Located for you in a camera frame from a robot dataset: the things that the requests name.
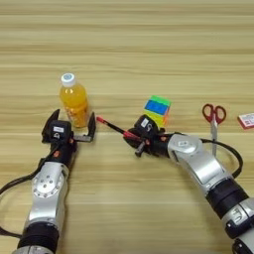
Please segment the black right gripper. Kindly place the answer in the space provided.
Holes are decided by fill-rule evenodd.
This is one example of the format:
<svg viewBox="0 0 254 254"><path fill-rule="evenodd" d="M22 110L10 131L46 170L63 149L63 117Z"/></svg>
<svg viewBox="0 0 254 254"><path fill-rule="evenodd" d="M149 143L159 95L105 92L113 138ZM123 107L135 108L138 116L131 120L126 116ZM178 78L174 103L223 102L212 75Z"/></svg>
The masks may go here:
<svg viewBox="0 0 254 254"><path fill-rule="evenodd" d="M132 127L128 129L128 132L139 136L137 128ZM127 139L125 138L126 143L132 148L136 149L135 155L141 157L143 153L153 155L156 157L163 156L169 158L168 144L172 138L172 134L160 134L155 135L151 139Z"/></svg>

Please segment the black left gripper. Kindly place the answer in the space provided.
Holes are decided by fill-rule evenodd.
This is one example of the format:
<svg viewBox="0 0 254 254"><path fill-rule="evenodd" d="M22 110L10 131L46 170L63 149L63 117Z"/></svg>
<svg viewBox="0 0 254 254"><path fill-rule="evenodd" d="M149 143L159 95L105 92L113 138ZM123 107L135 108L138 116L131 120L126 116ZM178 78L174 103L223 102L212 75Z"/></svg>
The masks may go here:
<svg viewBox="0 0 254 254"><path fill-rule="evenodd" d="M50 153L42 158L42 163L56 162L64 164L69 167L74 157L74 153L77 150L77 143L84 142L90 143L93 141L96 130L96 119L94 112L91 113L88 122L88 134L87 135L73 135L71 134L67 140L64 139L51 139L50 138L50 125L54 120L58 120L60 110L57 109L47 120L45 127L42 131L43 143L49 143L51 145Z"/></svg>

